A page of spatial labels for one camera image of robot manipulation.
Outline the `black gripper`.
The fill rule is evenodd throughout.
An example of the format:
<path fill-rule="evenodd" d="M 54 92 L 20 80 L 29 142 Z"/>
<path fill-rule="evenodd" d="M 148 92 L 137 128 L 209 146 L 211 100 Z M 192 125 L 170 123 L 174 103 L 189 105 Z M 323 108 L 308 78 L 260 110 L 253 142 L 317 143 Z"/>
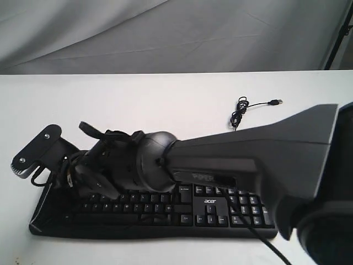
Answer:
<path fill-rule="evenodd" d="M 124 188 L 113 179 L 109 160 L 113 152 L 107 146 L 79 150 L 74 146 L 57 147 L 52 154 L 52 185 L 55 190 L 75 199 L 98 193 L 116 199 Z"/>

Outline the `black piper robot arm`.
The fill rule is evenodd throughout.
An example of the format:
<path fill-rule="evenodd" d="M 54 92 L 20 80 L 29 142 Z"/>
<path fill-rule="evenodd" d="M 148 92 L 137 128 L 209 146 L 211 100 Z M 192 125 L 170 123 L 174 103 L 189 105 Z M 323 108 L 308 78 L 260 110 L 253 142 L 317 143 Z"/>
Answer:
<path fill-rule="evenodd" d="M 193 183 L 256 194 L 288 240 L 293 230 L 317 264 L 352 263 L 352 104 L 322 104 L 257 128 L 178 140 L 165 131 L 97 139 L 63 155 L 52 174 L 73 195 L 111 199 L 127 189 L 166 193 Z"/>

